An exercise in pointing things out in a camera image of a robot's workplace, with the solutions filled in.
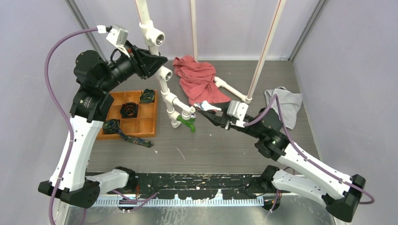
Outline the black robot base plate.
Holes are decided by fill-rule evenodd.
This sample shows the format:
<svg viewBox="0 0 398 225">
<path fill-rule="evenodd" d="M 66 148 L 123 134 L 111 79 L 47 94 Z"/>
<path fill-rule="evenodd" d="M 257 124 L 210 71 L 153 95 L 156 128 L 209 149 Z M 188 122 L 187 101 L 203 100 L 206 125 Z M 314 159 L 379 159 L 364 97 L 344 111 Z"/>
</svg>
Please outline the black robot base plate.
<svg viewBox="0 0 398 225">
<path fill-rule="evenodd" d="M 193 200 L 254 199 L 265 194 L 275 194 L 276 188 L 263 181 L 259 174 L 228 173 L 137 173 L 132 185 L 118 188 L 122 194 L 137 194 L 140 199 L 157 193 L 158 199 Z"/>
</svg>

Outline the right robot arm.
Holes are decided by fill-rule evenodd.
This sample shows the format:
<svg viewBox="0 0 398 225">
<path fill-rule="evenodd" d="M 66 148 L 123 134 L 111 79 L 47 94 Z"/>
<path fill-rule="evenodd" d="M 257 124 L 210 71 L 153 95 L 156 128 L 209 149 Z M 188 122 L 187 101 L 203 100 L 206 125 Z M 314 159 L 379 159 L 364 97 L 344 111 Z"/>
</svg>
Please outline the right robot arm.
<svg viewBox="0 0 398 225">
<path fill-rule="evenodd" d="M 284 164 L 299 173 L 290 175 L 267 166 L 260 180 L 268 193 L 284 190 L 311 199 L 325 207 L 333 217 L 350 223 L 361 204 L 366 179 L 359 174 L 348 175 L 316 159 L 282 132 L 284 123 L 273 109 L 262 108 L 255 117 L 248 115 L 247 104 L 237 107 L 229 102 L 218 106 L 196 104 L 195 109 L 215 126 L 234 129 L 257 139 L 255 147 L 265 158 Z"/>
</svg>

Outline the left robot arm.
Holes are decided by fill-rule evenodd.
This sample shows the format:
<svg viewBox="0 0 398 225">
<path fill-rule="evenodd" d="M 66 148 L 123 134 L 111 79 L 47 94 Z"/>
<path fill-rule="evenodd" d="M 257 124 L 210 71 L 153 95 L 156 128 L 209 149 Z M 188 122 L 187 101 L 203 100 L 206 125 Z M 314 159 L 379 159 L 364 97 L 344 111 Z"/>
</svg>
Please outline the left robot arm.
<svg viewBox="0 0 398 225">
<path fill-rule="evenodd" d="M 74 74 L 80 87 L 67 116 L 69 134 L 53 175 L 38 185 L 40 193 L 87 209 L 100 195 L 113 190 L 121 189 L 127 194 L 135 191 L 135 172 L 122 166 L 86 175 L 93 144 L 114 101 L 110 91 L 132 75 L 142 79 L 153 76 L 168 60 L 135 45 L 126 47 L 127 53 L 110 62 L 94 50 L 77 56 Z"/>
</svg>

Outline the chrome water faucet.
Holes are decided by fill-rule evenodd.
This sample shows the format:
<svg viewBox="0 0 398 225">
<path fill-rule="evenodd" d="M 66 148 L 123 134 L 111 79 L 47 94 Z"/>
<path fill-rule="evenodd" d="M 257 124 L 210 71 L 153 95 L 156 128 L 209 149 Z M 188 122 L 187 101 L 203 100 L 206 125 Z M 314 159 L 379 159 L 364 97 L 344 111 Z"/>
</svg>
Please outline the chrome water faucet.
<svg viewBox="0 0 398 225">
<path fill-rule="evenodd" d="M 216 107 L 214 105 L 211 105 L 208 101 L 202 101 L 200 103 L 194 103 L 193 105 L 195 108 L 201 111 L 209 112 L 209 111 L 222 111 L 222 108 Z"/>
</svg>

